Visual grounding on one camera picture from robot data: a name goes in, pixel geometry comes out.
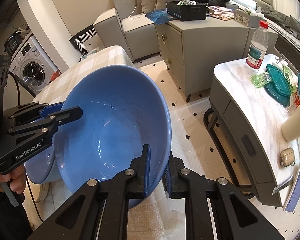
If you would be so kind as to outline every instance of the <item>human hand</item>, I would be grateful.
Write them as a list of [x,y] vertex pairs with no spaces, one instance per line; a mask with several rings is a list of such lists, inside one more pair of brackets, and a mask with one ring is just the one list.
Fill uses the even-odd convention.
[[13,181],[10,184],[10,189],[12,191],[21,194],[26,189],[26,169],[24,165],[15,168],[11,173],[6,175],[0,174],[0,182],[8,182],[10,179]]

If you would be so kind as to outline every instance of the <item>marble tabletop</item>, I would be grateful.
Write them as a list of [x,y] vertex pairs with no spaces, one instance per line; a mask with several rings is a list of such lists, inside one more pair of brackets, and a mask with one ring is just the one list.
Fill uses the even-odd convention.
[[[277,58],[272,54],[266,55],[258,73],[265,72],[266,65],[276,62]],[[253,128],[268,157],[278,185],[291,175],[297,174],[300,162],[297,140],[287,142],[281,133],[281,125],[290,116],[290,112],[272,99],[263,87],[257,89],[252,84],[243,68],[244,63],[245,59],[239,59],[219,64],[214,68],[214,75]],[[292,75],[297,81],[297,76],[294,73]],[[279,154],[289,147],[294,150],[296,165],[283,168],[280,165]],[[291,187],[286,187],[279,192],[282,205],[286,202]]]

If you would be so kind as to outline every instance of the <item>gold drawer handle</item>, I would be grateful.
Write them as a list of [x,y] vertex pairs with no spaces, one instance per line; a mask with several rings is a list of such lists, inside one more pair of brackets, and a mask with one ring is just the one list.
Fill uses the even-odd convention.
[[161,39],[163,41],[163,44],[166,45],[167,35],[161,34]]

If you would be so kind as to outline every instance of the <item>clear plastic container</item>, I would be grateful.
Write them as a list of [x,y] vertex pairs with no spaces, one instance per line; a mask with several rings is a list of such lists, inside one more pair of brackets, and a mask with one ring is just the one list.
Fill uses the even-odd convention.
[[260,21],[259,28],[254,32],[244,69],[250,75],[256,75],[268,49],[268,23]]

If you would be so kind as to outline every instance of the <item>black storage box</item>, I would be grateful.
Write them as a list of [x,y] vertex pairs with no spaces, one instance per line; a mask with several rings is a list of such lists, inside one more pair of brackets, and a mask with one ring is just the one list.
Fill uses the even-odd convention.
[[166,2],[169,15],[180,21],[205,20],[207,17],[206,4],[197,5],[177,5],[179,1]]

